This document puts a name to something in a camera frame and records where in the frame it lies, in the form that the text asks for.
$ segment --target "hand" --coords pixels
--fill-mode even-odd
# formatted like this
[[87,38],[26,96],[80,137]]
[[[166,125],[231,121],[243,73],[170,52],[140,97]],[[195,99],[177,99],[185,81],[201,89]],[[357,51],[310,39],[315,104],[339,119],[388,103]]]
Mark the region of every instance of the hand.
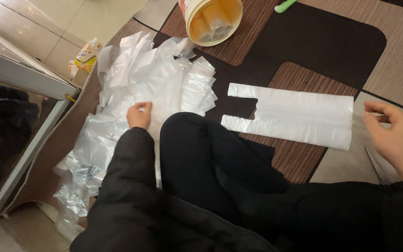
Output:
[[[363,104],[366,111],[363,120],[371,134],[372,144],[403,178],[403,112],[382,102],[365,101]],[[391,123],[391,126],[384,129],[380,123]]]
[[152,102],[138,102],[131,106],[127,112],[127,122],[130,129],[133,127],[140,127],[145,130],[149,129],[150,117],[152,112]]

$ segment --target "glass door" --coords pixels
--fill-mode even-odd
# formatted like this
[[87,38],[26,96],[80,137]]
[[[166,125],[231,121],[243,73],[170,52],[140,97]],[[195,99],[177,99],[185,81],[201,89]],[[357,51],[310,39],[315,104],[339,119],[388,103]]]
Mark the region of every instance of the glass door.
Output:
[[0,53],[0,209],[77,91],[22,58]]

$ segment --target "green object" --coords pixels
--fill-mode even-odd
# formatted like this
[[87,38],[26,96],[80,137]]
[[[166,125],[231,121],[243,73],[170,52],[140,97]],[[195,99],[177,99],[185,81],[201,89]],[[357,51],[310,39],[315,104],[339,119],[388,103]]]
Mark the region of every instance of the green object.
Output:
[[277,13],[283,13],[284,11],[286,11],[286,9],[288,9],[292,4],[294,4],[297,0],[287,0],[283,3],[281,3],[280,5],[276,6],[274,8],[274,10]]

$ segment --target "black pants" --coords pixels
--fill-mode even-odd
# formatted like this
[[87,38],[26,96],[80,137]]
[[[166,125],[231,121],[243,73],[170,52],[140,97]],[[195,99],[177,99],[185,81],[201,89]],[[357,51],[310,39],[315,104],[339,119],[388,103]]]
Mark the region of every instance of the black pants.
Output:
[[389,187],[291,185],[265,150],[194,113],[174,114],[161,129],[163,190],[269,240],[359,248],[380,241],[380,202]]

